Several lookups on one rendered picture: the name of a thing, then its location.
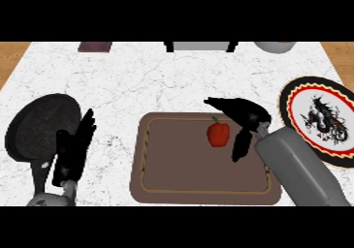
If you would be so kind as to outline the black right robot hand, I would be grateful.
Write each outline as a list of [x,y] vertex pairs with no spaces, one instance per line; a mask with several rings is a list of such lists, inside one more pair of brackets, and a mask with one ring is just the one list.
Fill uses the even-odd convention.
[[264,107],[243,98],[224,99],[209,97],[203,102],[221,110],[242,127],[236,135],[231,155],[233,162],[236,163],[248,154],[252,132],[258,132],[260,126],[270,127],[271,115]]

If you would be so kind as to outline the dark red box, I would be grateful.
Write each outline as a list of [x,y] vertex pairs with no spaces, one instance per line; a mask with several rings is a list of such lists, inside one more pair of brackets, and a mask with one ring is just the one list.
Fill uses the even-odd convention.
[[109,52],[112,42],[82,42],[78,48],[79,52]]

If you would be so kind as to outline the red bell pepper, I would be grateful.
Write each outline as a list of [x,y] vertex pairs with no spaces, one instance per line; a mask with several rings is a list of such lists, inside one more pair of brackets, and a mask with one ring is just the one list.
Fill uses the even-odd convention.
[[214,123],[206,130],[206,137],[212,147],[224,147],[230,140],[230,125],[220,122],[220,119],[212,116]]

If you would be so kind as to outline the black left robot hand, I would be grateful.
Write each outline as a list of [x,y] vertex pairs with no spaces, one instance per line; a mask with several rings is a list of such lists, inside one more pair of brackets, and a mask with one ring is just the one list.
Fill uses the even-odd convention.
[[83,173],[86,153],[97,130],[94,110],[88,109],[76,133],[57,132],[57,164],[52,185],[61,187],[72,180],[79,181]]

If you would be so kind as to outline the black frying pan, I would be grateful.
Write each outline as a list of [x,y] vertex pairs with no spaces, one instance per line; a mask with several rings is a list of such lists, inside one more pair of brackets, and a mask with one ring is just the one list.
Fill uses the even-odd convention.
[[67,94],[49,94],[18,112],[5,135],[5,148],[17,162],[30,163],[35,195],[45,182],[57,154],[57,132],[73,135],[80,122],[80,107]]

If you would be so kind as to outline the grey round container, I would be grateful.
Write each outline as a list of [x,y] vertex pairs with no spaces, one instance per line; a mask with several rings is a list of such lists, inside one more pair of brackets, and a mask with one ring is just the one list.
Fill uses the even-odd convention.
[[255,45],[267,52],[282,54],[291,51],[295,42],[255,42]]

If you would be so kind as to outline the dragon print plate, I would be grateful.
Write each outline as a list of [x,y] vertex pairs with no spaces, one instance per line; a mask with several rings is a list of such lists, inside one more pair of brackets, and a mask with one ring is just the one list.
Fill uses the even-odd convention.
[[282,90],[279,110],[320,159],[354,169],[354,93],[323,77],[300,77]]

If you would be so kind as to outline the brown tray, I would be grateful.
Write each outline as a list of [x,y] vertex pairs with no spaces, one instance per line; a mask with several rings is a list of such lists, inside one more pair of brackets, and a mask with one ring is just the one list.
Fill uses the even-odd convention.
[[138,126],[129,191],[146,203],[271,205],[280,181],[255,151],[234,161],[231,142],[209,144],[214,123],[242,127],[218,112],[150,112]]

